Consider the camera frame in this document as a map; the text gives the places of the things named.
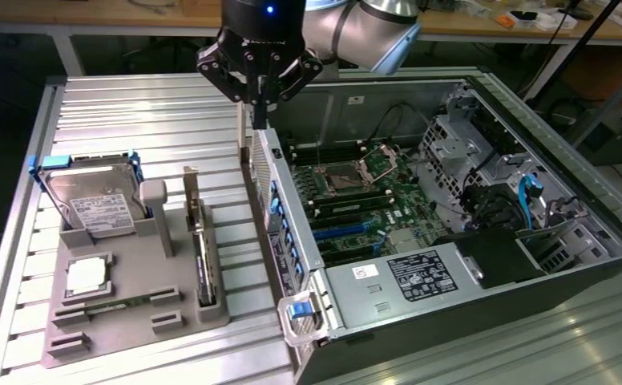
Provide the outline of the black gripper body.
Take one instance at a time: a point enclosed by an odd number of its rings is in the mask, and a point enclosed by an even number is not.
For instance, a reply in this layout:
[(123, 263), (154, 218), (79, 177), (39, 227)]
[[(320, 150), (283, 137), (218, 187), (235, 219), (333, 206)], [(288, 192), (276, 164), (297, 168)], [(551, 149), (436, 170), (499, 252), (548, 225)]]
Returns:
[(304, 1), (223, 1), (219, 51), (231, 71), (283, 75), (305, 49)]

